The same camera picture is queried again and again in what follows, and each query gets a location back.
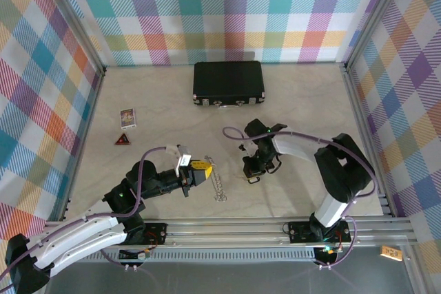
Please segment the aluminium frame post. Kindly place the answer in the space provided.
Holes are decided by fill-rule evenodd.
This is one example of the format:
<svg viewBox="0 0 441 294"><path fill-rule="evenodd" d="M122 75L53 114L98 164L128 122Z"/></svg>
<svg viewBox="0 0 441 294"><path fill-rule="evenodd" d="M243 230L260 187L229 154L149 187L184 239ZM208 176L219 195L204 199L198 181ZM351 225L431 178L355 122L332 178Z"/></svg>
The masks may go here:
<svg viewBox="0 0 441 294"><path fill-rule="evenodd" d="M361 56L376 26L385 14L391 0L370 0L360 20L360 27L354 32L342 63L347 72Z"/></svg>
<svg viewBox="0 0 441 294"><path fill-rule="evenodd" d="M54 0L54 2L58 5L59 11L64 16L67 25L73 31L75 37L85 50L85 53L88 55L89 59L95 64L100 76L105 76L106 66L103 64L101 58L99 57L96 48L93 46L83 24L80 21L79 16L74 11L69 0Z"/></svg>

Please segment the black hard case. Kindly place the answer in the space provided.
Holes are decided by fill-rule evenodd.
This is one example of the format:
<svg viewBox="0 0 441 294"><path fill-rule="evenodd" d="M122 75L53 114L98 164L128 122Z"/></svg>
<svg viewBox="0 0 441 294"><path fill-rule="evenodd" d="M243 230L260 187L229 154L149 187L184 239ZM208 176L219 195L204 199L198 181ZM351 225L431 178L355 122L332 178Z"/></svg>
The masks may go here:
<svg viewBox="0 0 441 294"><path fill-rule="evenodd" d="M240 107L265 101L258 61L198 62L193 74L192 100L197 106Z"/></svg>

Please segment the small electronics module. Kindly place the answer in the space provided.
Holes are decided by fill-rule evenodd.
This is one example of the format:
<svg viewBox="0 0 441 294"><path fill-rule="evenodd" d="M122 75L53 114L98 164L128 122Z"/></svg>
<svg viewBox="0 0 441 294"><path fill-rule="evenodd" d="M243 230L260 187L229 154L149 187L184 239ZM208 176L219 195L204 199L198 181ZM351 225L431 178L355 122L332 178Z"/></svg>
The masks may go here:
<svg viewBox="0 0 441 294"><path fill-rule="evenodd" d="M147 248L122 248L118 250L118 259L122 262L141 262L151 258L155 247Z"/></svg>
<svg viewBox="0 0 441 294"><path fill-rule="evenodd" d="M338 246L325 245L323 247L318 247L316 250L318 253L332 255L332 254L338 254L338 253L342 252L342 246L341 245L338 245Z"/></svg>

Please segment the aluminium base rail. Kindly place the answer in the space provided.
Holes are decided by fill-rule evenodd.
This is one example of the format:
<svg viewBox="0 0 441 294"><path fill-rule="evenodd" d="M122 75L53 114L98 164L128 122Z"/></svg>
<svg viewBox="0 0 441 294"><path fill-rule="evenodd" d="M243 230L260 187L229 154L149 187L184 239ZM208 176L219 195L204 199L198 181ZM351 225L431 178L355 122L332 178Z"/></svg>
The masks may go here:
<svg viewBox="0 0 441 294"><path fill-rule="evenodd" d="M416 235L408 218L355 216L349 223L356 246L404 246L416 244ZM294 246L290 242L288 222L306 218L172 218L146 220L165 223L163 248L263 248Z"/></svg>

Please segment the aluminium frame floor rail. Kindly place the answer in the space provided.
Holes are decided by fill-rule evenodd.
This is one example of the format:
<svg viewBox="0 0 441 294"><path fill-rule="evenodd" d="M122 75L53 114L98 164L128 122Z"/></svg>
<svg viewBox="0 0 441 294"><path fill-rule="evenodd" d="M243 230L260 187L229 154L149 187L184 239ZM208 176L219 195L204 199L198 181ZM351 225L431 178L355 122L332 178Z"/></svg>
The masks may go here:
<svg viewBox="0 0 441 294"><path fill-rule="evenodd" d="M367 116L362 107L362 101L358 95L356 84L350 71L345 67L344 63L340 63L340 71L342 73L342 78L347 90L349 101L351 103L352 110L354 112L354 117L357 123L358 131L362 141L362 145L365 150L365 155L367 160L370 162L373 170L375 171L376 177L378 179L377 191L380 196L380 200L385 200L387 204L381 202L383 213L387 216L396 217L396 208L393 204L393 200L390 198L389 189L385 182L385 174L380 162L380 158L377 155L376 146L374 144L370 126L367 120Z"/></svg>
<svg viewBox="0 0 441 294"><path fill-rule="evenodd" d="M56 79L54 84L60 89L54 106L55 114L47 125L49 133L60 138L60 147L52 147L44 160L52 165L45 166L42 161L31 168L32 179L38 180L42 188L41 199L26 233L27 237L40 234L49 221L63 218L65 208L73 187L74 175L79 167L81 152L90 125L94 103L101 82L101 74L91 70L86 74L70 72L64 79Z"/></svg>

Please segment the small printed card box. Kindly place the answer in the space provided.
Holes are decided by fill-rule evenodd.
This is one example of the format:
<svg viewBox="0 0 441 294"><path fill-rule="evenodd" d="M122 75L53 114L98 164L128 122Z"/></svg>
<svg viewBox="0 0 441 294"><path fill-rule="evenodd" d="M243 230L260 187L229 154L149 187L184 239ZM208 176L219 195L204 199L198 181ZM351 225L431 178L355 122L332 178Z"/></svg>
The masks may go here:
<svg viewBox="0 0 441 294"><path fill-rule="evenodd" d="M122 130L136 127L134 108L124 109L120 111L120 123Z"/></svg>

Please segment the silver metal chain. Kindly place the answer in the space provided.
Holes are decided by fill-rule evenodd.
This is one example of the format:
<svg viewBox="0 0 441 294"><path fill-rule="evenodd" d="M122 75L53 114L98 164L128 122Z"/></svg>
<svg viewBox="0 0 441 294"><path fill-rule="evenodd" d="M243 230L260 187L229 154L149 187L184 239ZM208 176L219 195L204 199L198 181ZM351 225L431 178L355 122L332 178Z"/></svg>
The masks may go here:
<svg viewBox="0 0 441 294"><path fill-rule="evenodd" d="M225 190L223 189L222 180L217 171L216 164L213 159L208 155L205 155L204 159L212 166L212 173L210 175L210 178L212 180L212 185L215 191L214 199L217 202L225 202L227 200L227 196L225 194Z"/></svg>

